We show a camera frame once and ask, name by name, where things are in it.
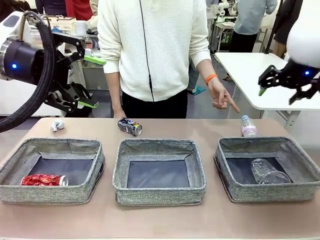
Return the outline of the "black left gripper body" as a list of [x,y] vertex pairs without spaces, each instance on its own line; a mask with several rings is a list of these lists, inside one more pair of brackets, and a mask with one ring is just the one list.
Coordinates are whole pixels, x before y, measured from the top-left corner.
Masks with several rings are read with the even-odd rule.
[[18,80],[37,85],[44,62],[44,50],[25,41],[7,39],[3,43],[3,75],[6,80]]

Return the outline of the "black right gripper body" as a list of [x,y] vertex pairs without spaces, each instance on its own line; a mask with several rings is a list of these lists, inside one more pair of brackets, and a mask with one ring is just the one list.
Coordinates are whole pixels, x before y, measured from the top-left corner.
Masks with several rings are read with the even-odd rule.
[[319,72],[320,69],[317,67],[303,65],[290,59],[281,70],[281,86],[298,88],[309,85]]

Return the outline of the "person's left hand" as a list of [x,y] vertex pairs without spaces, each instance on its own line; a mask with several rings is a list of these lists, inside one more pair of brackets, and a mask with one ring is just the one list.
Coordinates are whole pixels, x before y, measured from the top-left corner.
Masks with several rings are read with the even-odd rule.
[[236,113],[240,113],[239,107],[217,77],[213,77],[207,84],[212,96],[212,106],[219,110],[227,109],[230,106]]

